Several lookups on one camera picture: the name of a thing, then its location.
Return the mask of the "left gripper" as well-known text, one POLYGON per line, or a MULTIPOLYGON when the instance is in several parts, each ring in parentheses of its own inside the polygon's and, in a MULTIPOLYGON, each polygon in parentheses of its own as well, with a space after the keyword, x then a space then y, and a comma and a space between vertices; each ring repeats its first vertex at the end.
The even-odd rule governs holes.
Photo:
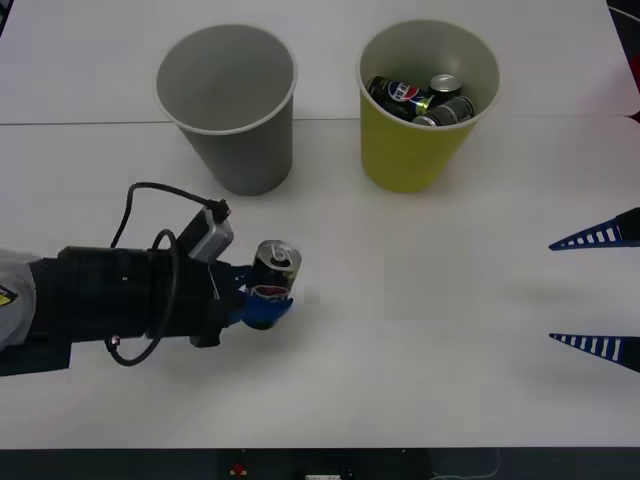
POLYGON ((147 337, 155 336, 170 300, 174 301, 173 310, 162 336, 187 337, 195 347, 219 345, 222 331, 232 323, 273 328, 289 311, 293 299, 267 300, 240 292, 251 270, 251 265, 223 261, 205 264, 183 256, 177 286, 173 287, 171 255, 167 250, 160 251, 153 256, 147 337))

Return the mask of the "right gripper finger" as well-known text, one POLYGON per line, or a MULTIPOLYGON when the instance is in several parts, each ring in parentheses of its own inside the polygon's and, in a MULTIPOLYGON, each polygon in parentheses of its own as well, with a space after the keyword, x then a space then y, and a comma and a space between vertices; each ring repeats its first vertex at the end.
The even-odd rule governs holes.
POLYGON ((638 336, 584 336, 550 333, 549 337, 576 350, 607 360, 636 373, 640 372, 638 336))
POLYGON ((621 213, 606 222, 591 226, 549 246, 551 251, 638 248, 640 208, 621 213))

